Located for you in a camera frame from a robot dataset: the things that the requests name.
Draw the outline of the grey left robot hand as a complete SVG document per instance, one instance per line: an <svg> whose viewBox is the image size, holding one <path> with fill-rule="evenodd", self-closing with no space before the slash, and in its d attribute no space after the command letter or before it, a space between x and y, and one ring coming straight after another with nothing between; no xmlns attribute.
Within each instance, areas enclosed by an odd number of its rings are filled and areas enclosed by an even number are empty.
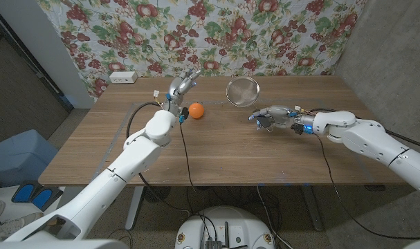
<svg viewBox="0 0 420 249"><path fill-rule="evenodd" d="M175 77L165 95L166 101L163 109L177 114L183 102L184 95L196 85L195 80L200 76L202 70L183 70L178 77Z"/></svg>

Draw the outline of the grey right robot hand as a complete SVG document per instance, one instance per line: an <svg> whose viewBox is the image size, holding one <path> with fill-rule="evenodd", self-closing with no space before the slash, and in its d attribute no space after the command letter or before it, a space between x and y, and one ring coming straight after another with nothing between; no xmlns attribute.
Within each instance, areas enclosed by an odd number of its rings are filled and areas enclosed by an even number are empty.
<svg viewBox="0 0 420 249"><path fill-rule="evenodd" d="M254 110L248 119L256 121L257 129L267 131L272 131L274 128L293 129L295 132L301 130L300 133L302 133L303 125L295 122L297 115L294 110L288 107L270 106Z"/></svg>

